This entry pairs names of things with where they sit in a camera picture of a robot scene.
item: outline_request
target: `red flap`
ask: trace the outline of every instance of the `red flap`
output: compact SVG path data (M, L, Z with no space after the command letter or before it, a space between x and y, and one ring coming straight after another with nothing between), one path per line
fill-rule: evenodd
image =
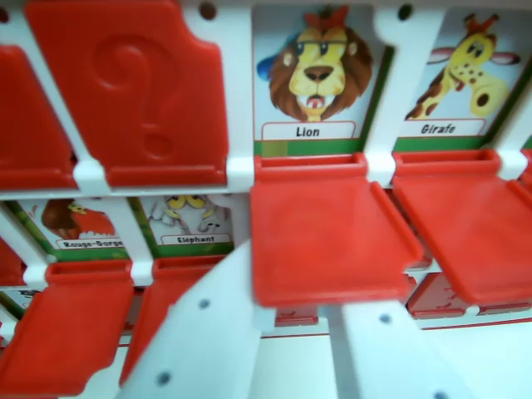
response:
M256 160L253 285L268 307L404 298L423 251L362 155Z
M26 265L11 248L0 239L0 286L13 287L26 285L22 276Z
M220 51L179 2L32 1L26 16L111 185L226 183Z
M131 262L91 264L99 270L50 266L52 284L35 295L0 357L0 395L78 395L113 363L133 297Z
M120 378L123 384L163 323L168 307L200 280L223 256L195 256L157 259L154 279L144 292L129 351Z
M0 190L76 187L65 133L20 47L0 46Z
M395 157L394 194L453 289L476 304L532 298L532 194L496 176L496 154Z

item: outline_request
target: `lion card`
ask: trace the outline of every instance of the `lion card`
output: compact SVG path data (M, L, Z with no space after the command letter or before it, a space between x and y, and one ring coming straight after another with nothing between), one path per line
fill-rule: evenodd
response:
M257 6L253 12L255 152L362 149L385 46L371 6Z
M399 140L411 143L399 149L460 150L489 140L511 92L527 80L531 22L532 13L518 10L450 10L401 129L400 137L417 140Z

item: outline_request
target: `cartoon animal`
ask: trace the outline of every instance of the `cartoon animal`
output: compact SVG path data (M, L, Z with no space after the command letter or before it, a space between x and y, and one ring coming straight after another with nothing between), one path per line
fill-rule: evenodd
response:
M182 234L191 234L189 225L180 214L186 205L205 209L197 227L200 233L214 233L220 227L219 222L229 218L229 210L213 204L206 195L168 195L154 203L149 219L159 220L169 226L178 224Z
M482 69L490 61L499 65L513 65L520 57L512 52L496 52L497 36L488 29L499 20L492 15L483 23L478 23L475 14L465 17L467 33L456 48L443 47L432 51L429 64L445 62L429 85L429 89L417 100L416 106L406 115L407 120L426 119L450 91L461 91L470 86L473 91L470 111L475 116L487 116L497 110L510 89L504 81Z
M349 6L307 13L307 27L284 49L262 60L273 105L299 121L325 121L351 106L372 78L368 45L345 26Z
M42 224L62 239L79 239L80 234L115 236L115 228L103 212L85 208L73 199L50 199L41 217Z

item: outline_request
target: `lion cartoon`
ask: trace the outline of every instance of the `lion cartoon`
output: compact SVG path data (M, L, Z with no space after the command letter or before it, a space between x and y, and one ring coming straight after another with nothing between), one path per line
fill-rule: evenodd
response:
M307 27L279 54L259 63L259 75L268 68L273 105L286 115L299 121L324 121L351 106L367 89L372 54L345 26L348 12L349 6L342 6L305 14Z

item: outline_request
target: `giraffe cartoon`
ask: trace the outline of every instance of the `giraffe cartoon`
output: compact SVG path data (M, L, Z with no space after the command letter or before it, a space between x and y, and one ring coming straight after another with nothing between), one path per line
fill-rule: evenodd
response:
M510 94L506 83L482 69L490 61L498 65L513 65L520 57L512 52L496 52L497 36L488 29L499 16L494 14L478 23L475 14L464 18L467 33L456 48L443 47L432 50L428 64L449 60L434 78L429 89L419 97L416 106L406 115L407 120L426 119L436 109L449 91L461 91L464 86L472 90L470 111L478 117L496 111Z

